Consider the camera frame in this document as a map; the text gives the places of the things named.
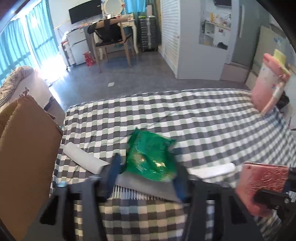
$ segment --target pink pitcher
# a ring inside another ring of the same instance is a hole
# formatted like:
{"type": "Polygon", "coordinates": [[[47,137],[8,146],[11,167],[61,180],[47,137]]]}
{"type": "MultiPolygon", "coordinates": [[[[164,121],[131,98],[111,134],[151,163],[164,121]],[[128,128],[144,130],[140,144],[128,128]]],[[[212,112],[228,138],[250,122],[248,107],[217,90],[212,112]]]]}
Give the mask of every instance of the pink pitcher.
{"type": "Polygon", "coordinates": [[[263,64],[252,90],[252,103],[265,115],[279,101],[291,74],[285,68],[286,56],[279,50],[274,55],[264,54],[263,64]]]}

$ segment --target green snack bag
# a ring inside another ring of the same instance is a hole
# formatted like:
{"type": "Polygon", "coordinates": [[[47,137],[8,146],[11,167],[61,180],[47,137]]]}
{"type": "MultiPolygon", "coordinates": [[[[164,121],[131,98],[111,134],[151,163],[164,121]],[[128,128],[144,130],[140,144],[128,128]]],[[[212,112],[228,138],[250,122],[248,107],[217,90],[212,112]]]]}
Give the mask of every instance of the green snack bag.
{"type": "Polygon", "coordinates": [[[153,181],[168,182],[176,175],[176,166],[169,148],[176,140],[135,129],[126,151],[126,171],[153,181]]]}

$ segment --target chair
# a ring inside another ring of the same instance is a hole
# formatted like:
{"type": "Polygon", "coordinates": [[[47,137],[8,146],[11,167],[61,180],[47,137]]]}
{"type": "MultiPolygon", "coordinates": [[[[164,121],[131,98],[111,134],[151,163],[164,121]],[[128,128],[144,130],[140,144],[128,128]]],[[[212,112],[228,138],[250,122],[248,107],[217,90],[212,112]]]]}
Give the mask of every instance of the chair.
{"type": "MultiPolygon", "coordinates": [[[[123,44],[124,45],[124,51],[126,53],[126,59],[128,61],[128,66],[131,68],[131,58],[129,56],[127,41],[130,42],[131,51],[132,51],[133,57],[135,57],[135,52],[134,52],[134,48],[133,48],[133,40],[131,39],[132,34],[129,34],[128,36],[126,36],[126,34],[125,34],[124,30],[123,30],[123,26],[122,26],[122,22],[127,22],[127,21],[128,21],[128,18],[110,19],[110,25],[112,25],[112,24],[119,24],[120,25],[120,32],[121,32],[121,36],[122,36],[122,41],[118,42],[118,44],[123,44]]],[[[99,22],[96,23],[96,29],[98,29],[98,28],[104,28],[104,21],[99,21],[99,22]]],[[[95,43],[95,40],[94,40],[94,35],[95,34],[96,33],[94,32],[93,36],[92,36],[92,45],[93,45],[93,50],[94,50],[94,55],[95,55],[95,58],[96,58],[97,65],[99,67],[100,72],[102,72],[101,65],[100,65],[100,57],[98,55],[97,50],[104,49],[106,59],[107,59],[107,62],[108,62],[107,47],[115,45],[115,43],[113,43],[113,42],[95,43]]]]}

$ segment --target checkered bedsheet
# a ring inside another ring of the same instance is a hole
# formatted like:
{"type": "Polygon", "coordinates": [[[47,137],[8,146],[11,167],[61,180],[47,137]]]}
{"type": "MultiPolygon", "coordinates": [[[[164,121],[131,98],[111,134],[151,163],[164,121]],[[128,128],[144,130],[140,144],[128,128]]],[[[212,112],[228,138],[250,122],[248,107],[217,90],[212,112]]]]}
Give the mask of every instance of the checkered bedsheet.
{"type": "MultiPolygon", "coordinates": [[[[63,153],[65,144],[73,142],[109,161],[116,152],[125,157],[128,137],[136,127],[175,138],[177,159],[186,167],[229,162],[236,165],[235,173],[209,182],[223,181],[235,187],[245,161],[295,165],[296,144],[279,110],[274,108],[261,117],[248,91],[199,89],[137,94],[82,103],[67,111],[51,193],[56,183],[77,183],[91,176],[63,153]]],[[[185,204],[151,199],[119,187],[115,193],[107,203],[99,205],[109,241],[180,239],[187,217],[185,204]]],[[[83,240],[81,209],[77,201],[77,240],[83,240]]],[[[209,240],[214,212],[210,202],[207,212],[209,240]]],[[[276,215],[256,220],[266,239],[280,223],[276,215]]]]}

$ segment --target shutter door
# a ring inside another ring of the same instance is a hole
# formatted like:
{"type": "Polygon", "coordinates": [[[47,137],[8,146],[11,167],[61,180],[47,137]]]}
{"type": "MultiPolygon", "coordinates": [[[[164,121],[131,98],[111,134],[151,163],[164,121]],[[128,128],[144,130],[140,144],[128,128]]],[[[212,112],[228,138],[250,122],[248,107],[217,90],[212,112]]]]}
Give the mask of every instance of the shutter door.
{"type": "Polygon", "coordinates": [[[180,36],[180,0],[162,0],[162,54],[177,75],[180,36]]]}

